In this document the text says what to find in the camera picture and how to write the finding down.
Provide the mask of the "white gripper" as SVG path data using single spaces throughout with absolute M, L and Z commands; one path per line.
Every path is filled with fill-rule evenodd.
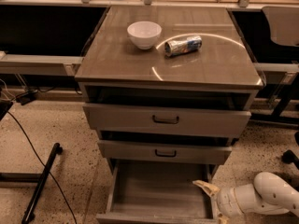
M 228 217 L 250 212 L 259 213 L 265 208 L 262 198 L 252 184 L 220 189 L 203 180 L 194 180 L 192 183 L 209 197 L 217 195 L 217 205 L 221 211 L 218 214 L 218 224 L 228 224 Z

